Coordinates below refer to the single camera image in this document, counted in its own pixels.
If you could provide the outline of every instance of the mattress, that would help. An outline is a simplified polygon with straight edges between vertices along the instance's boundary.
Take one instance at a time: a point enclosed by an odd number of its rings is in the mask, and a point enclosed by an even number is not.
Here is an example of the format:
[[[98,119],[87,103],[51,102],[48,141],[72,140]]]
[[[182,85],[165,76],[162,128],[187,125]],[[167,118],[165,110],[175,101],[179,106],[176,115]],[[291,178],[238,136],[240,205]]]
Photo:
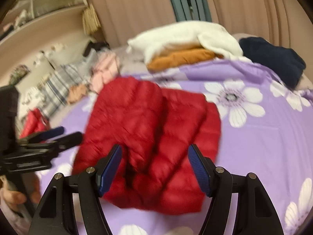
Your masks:
[[[208,101],[215,102],[222,119],[215,164],[233,174],[257,174],[285,234],[294,234],[313,205],[312,91],[291,92],[268,68],[239,61],[202,62],[134,76],[162,87],[204,93]],[[66,133],[84,131],[95,100],[96,95],[90,94],[76,105],[61,123]],[[61,153],[51,170],[38,172],[42,192],[55,173],[70,175],[76,151],[73,148]],[[237,195],[233,194],[226,235],[232,234],[236,200]],[[205,200],[201,212],[181,216],[119,209],[105,201],[101,204],[113,234],[192,235],[200,231],[210,199]],[[79,208],[76,218],[80,234],[85,235]]]

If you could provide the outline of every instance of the navy blue clothing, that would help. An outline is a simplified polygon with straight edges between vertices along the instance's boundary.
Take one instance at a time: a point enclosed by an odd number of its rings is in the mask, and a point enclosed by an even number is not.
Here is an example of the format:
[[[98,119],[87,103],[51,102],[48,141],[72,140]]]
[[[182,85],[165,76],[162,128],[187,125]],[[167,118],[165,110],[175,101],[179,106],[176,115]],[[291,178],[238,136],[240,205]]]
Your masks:
[[[276,47],[261,37],[241,39],[244,56],[273,70],[287,87],[295,89],[306,63],[291,48]]]

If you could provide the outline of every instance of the silver bolt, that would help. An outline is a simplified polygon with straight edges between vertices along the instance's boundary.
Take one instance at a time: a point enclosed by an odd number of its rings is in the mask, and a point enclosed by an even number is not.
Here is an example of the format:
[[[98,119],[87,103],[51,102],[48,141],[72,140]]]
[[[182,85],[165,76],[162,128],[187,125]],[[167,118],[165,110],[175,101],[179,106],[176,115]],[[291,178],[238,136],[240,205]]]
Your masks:
[[[89,167],[87,168],[87,173],[93,173],[95,171],[95,168],[94,167]]]
[[[249,178],[251,178],[251,179],[256,179],[256,174],[254,174],[254,173],[249,173]]]
[[[63,176],[62,173],[57,173],[57,174],[54,175],[54,178],[55,178],[56,180],[58,180],[58,179],[60,179],[62,176]]]
[[[223,173],[225,170],[223,167],[216,167],[215,169],[218,173]]]

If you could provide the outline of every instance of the red quilted fabric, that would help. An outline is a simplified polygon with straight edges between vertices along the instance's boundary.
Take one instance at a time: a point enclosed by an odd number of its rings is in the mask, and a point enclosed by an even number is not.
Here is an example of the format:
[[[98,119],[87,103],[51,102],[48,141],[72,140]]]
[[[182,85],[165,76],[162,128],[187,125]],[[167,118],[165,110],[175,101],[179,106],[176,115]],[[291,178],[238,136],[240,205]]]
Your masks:
[[[195,143],[214,161],[219,138],[219,113],[204,95],[117,78],[99,94],[73,174],[95,165],[120,144],[123,159],[105,199],[121,208],[169,215],[198,212],[204,194],[187,149]]]

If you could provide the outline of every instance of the pink cloth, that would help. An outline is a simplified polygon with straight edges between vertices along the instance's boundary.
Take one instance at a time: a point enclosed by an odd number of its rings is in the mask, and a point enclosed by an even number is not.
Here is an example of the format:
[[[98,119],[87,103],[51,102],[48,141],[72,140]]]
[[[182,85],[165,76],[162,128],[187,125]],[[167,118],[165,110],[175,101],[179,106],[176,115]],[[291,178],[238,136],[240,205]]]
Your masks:
[[[0,189],[0,209],[10,225],[16,231],[18,235],[27,235],[30,227],[30,223],[17,214],[15,214],[6,204],[3,199],[3,188]]]
[[[118,75],[119,68],[120,60],[114,52],[107,51],[103,53],[93,68],[90,90],[100,93],[103,86]]]

